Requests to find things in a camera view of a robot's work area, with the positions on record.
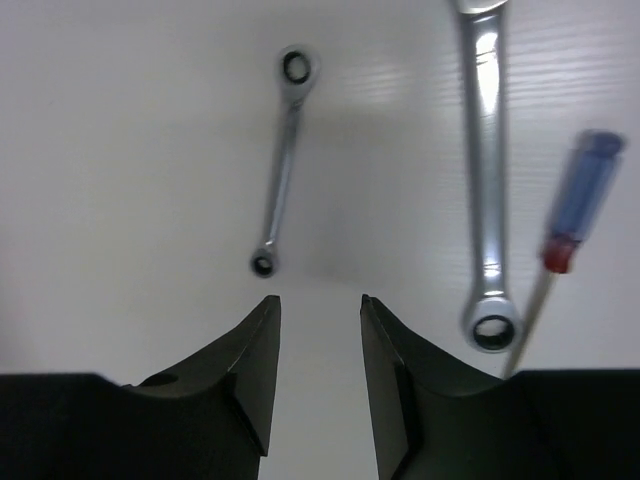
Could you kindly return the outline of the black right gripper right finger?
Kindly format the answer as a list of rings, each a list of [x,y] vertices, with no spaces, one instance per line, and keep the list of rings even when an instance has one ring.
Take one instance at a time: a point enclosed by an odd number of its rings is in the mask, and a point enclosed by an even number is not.
[[[635,479],[639,374],[533,370],[501,380],[364,296],[361,337],[383,479]]]

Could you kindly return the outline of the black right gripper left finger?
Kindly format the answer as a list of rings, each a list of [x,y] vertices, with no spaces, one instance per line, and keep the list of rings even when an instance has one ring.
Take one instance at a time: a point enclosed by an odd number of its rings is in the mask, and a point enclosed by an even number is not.
[[[91,373],[1,379],[5,479],[254,479],[269,450],[281,302],[141,384]]]

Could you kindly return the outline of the blue handle screwdriver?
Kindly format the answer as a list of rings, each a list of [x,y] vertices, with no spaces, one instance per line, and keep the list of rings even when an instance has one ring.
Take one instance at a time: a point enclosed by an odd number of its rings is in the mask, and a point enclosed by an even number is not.
[[[589,237],[625,147],[626,139],[616,132],[586,130],[580,135],[552,205],[523,333],[506,361],[503,379],[517,372],[556,278],[570,272],[574,257]]]

